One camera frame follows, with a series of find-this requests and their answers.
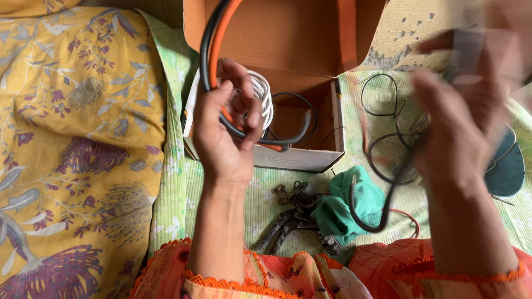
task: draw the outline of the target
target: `orange patterned clothing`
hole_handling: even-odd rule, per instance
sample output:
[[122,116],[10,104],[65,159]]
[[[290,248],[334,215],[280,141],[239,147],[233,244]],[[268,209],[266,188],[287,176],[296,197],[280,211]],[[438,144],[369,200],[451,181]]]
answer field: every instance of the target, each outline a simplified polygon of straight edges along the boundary
[[515,249],[518,269],[492,277],[441,275],[430,239],[358,246],[349,268],[324,254],[292,258],[244,252],[245,283],[186,270],[190,239],[164,244],[130,298],[530,298],[532,258]]

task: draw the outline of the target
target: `pliers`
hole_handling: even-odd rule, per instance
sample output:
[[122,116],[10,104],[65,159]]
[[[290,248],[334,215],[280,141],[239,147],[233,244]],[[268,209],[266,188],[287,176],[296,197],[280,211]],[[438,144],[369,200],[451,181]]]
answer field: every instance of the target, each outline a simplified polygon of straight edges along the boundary
[[319,230],[318,225],[312,219],[308,218],[305,213],[298,211],[297,208],[293,208],[280,214],[275,225],[268,231],[255,250],[258,251],[266,247],[275,234],[281,230],[269,253],[270,255],[277,254],[286,236],[295,229]]

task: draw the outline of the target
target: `green cloth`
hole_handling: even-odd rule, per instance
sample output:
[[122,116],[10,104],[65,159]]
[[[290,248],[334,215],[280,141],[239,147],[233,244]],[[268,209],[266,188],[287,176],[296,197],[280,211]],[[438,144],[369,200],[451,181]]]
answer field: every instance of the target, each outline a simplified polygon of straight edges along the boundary
[[316,220],[323,235],[334,235],[341,246],[359,235],[368,234],[360,228],[351,216],[349,193],[353,175],[356,176],[354,190],[355,212],[365,224],[376,227],[382,217],[384,193],[371,181],[362,166],[354,166],[336,175],[329,182],[330,195],[321,195],[316,209],[310,214]]

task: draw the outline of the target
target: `yellow floral fabric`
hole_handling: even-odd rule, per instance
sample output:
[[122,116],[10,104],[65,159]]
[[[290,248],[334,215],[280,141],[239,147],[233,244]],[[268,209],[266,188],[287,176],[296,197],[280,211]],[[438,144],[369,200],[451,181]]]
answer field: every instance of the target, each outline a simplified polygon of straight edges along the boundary
[[11,3],[30,8],[0,9],[0,298],[123,298],[163,168],[153,38],[133,11]]

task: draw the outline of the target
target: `cardboard box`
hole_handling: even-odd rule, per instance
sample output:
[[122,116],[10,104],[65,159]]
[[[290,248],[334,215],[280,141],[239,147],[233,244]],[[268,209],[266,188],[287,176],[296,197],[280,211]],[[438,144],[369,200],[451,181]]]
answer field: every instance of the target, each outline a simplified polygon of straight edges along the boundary
[[[185,38],[198,51],[205,24],[218,0],[184,0]],[[385,0],[244,0],[227,28],[220,57],[231,58],[268,80],[271,93],[292,92],[318,113],[311,138],[287,152],[255,146],[255,165],[324,172],[345,153],[341,93],[335,78],[365,58]],[[185,148],[192,144],[193,99],[187,102]],[[270,130],[279,138],[297,134],[308,106],[292,96],[273,99]],[[314,117],[310,128],[314,126]]]

